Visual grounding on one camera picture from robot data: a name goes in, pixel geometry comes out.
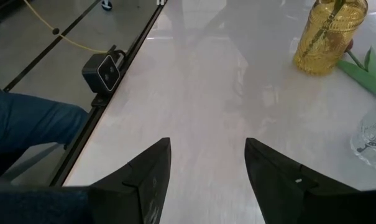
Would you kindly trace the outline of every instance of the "yellow cable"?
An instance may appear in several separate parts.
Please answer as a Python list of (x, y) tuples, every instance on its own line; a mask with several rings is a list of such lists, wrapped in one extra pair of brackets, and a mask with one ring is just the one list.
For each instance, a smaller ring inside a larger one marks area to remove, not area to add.
[[(48, 28), (50, 28), (51, 30), (54, 30), (54, 28), (45, 19), (43, 19), (40, 16), (40, 14), (29, 4), (29, 2), (27, 0), (24, 0), (24, 2), (26, 3), (27, 7), (29, 7), (29, 9), (37, 16), (37, 18), (39, 18)], [(86, 49), (86, 50), (90, 50), (92, 52), (102, 53), (102, 54), (105, 54), (105, 53), (108, 52), (106, 50), (96, 50), (96, 49), (92, 49), (92, 48), (86, 47), (84, 45), (78, 44), (78, 43), (70, 40), (69, 38), (65, 37), (62, 34), (57, 34), (57, 35), (60, 36), (61, 38), (65, 39), (67, 42), (69, 42), (69, 43), (71, 43), (71, 44), (73, 44), (77, 47), (80, 47), (82, 49)]]

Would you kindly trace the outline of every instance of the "person's leg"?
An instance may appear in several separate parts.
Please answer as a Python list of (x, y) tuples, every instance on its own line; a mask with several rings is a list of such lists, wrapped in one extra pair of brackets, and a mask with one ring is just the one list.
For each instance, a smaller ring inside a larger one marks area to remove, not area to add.
[(75, 105), (0, 93), (0, 154), (49, 142), (69, 144), (87, 116)]

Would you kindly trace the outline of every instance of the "green leaf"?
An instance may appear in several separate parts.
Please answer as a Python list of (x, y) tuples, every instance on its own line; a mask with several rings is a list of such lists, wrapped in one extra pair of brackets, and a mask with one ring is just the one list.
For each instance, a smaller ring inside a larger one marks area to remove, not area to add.
[(366, 53), (364, 67), (366, 71), (376, 79), (376, 54), (373, 47)]
[(357, 83), (376, 96), (376, 78), (353, 63), (338, 61), (337, 67), (353, 78)]

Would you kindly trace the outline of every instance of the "cable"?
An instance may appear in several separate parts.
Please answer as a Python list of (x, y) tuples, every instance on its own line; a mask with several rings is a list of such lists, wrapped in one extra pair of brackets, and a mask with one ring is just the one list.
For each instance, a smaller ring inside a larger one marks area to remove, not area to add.
[(81, 45), (81, 44), (78, 44), (72, 40), (70, 40), (69, 38), (65, 37), (64, 35), (62, 34), (59, 34), (59, 29), (58, 28), (54, 28), (52, 27), (45, 19), (43, 19), (40, 14), (33, 8), (33, 6), (30, 5), (30, 3), (27, 1), (27, 0), (24, 0), (24, 2), (26, 3), (27, 7), (29, 7), (29, 9), (37, 16), (37, 18), (39, 18), (48, 28), (50, 28), (50, 30), (52, 30), (52, 34), (54, 35), (58, 35), (59, 37), (65, 39), (67, 42), (79, 47), (79, 48), (82, 48), (82, 49), (86, 49), (86, 50), (89, 50), (89, 51), (92, 51), (92, 52), (96, 52), (96, 53), (101, 53), (101, 54), (106, 54), (108, 51), (107, 50), (96, 50), (96, 49), (92, 49), (92, 48), (89, 48), (89, 47), (86, 47), (84, 45)]
[(127, 57), (127, 54), (122, 50), (115, 50), (114, 53), (118, 53), (118, 54), (123, 55), (123, 57)]

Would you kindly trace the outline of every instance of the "green stem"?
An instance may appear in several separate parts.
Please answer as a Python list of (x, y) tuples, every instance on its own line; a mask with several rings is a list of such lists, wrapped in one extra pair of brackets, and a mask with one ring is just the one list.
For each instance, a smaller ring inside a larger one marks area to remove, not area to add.
[(347, 50), (347, 53), (351, 57), (351, 59), (359, 66), (359, 68), (365, 70), (364, 66), (361, 64), (361, 62), (355, 57), (355, 55), (351, 52), (351, 50)]

